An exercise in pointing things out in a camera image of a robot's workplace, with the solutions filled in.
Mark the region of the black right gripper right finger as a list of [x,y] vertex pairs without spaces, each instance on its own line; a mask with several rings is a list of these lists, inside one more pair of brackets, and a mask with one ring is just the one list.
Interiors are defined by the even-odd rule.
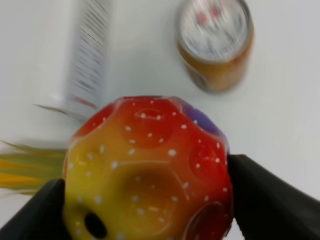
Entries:
[[320,202],[246,155],[229,155],[234,216],[246,240],[318,240]]

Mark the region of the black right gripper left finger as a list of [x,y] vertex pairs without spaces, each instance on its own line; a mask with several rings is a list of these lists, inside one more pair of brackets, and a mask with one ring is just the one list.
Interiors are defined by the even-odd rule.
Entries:
[[49,181],[0,229],[0,240],[70,240],[64,203],[65,181]]

